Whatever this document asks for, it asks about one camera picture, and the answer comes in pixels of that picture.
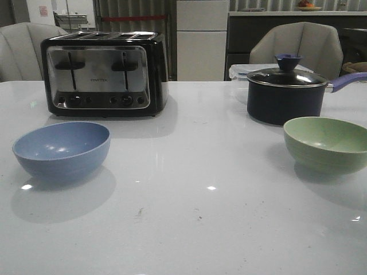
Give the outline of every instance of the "green bowl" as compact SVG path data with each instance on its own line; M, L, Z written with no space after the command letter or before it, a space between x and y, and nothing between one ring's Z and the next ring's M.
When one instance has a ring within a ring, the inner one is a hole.
M350 174L367 166L367 129L337 119L299 117L284 124L284 140L300 164L326 174Z

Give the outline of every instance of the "bowl of fruit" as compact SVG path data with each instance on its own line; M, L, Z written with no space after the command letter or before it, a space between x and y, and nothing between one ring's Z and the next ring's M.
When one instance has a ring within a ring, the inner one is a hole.
M321 9L321 7L315 7L315 5L308 0L299 1L297 8L301 11L316 11Z

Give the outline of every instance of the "purple pot handle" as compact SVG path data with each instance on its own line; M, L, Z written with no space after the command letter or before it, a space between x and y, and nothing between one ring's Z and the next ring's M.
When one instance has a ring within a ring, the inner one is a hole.
M359 80L367 80L367 72L349 73L334 80L331 80L330 83L333 85L333 90L331 92L334 93L341 88L344 88L348 84Z

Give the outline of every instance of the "gray chair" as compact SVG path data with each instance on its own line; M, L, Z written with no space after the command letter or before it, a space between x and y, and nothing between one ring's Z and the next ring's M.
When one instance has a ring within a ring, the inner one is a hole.
M60 27L29 22L0 27L0 81L43 80L40 44L62 34Z
M250 53L250 64L276 63L274 55L298 53L300 65L328 79L339 76L343 52L336 28L298 22L271 29Z

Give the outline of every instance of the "stainless steel toaster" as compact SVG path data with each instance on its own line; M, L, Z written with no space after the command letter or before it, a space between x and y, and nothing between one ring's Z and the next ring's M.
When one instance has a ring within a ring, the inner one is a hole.
M154 116L168 98L163 34L77 32L41 43L48 108L59 116Z

